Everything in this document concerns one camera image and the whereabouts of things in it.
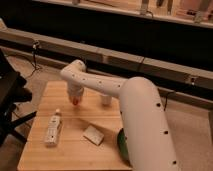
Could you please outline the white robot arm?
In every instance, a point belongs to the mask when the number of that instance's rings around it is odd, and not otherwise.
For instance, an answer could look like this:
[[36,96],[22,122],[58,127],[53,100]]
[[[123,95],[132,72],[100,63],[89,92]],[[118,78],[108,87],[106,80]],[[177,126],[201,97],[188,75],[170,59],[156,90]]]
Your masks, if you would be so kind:
[[81,60],[60,71],[72,103],[90,88],[119,100],[132,171],[181,171],[159,91],[144,77],[90,74]]

